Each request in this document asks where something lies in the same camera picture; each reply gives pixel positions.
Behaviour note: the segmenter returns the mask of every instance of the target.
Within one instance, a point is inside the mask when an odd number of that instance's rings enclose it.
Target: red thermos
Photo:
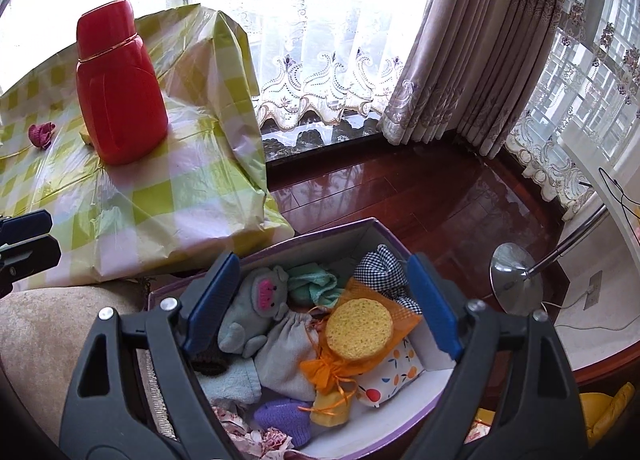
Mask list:
[[[166,136],[167,116],[128,0],[83,14],[76,29],[76,87],[84,123],[107,164],[134,162]]]

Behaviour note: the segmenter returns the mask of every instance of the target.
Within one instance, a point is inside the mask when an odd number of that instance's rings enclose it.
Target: pink pig snout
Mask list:
[[[274,290],[276,290],[276,286],[268,279],[258,283],[258,308],[260,310],[268,310],[273,306]]]

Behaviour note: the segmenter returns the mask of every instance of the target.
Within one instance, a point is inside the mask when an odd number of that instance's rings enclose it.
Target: pink scrunchie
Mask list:
[[[31,124],[29,126],[29,140],[38,149],[46,149],[51,145],[51,135],[56,125],[53,122],[44,124]]]

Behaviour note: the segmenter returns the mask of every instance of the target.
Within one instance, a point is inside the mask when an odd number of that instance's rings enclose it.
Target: yellow and white tablecloth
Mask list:
[[[223,249],[246,255],[293,236],[267,190],[244,30],[200,5],[142,17],[136,27],[170,124],[143,159],[105,166],[82,142],[75,45],[0,97],[0,215],[46,209],[62,249],[56,268],[18,288],[207,266]],[[56,124],[46,151],[27,134],[43,122]]]

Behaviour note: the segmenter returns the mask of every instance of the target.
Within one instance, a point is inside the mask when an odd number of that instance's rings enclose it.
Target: silver bolt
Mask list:
[[[549,321],[549,314],[544,310],[540,310],[540,308],[538,308],[537,310],[533,310],[533,319],[544,323],[545,321]]]
[[[486,303],[482,299],[470,299],[467,301],[466,307],[471,312],[482,312],[486,308]]]
[[[175,297],[166,297],[161,300],[160,308],[165,310],[166,312],[171,312],[175,307],[178,306],[178,300]]]
[[[107,321],[107,319],[111,319],[113,317],[113,308],[110,306],[104,307],[100,312],[98,312],[98,317],[103,321]]]

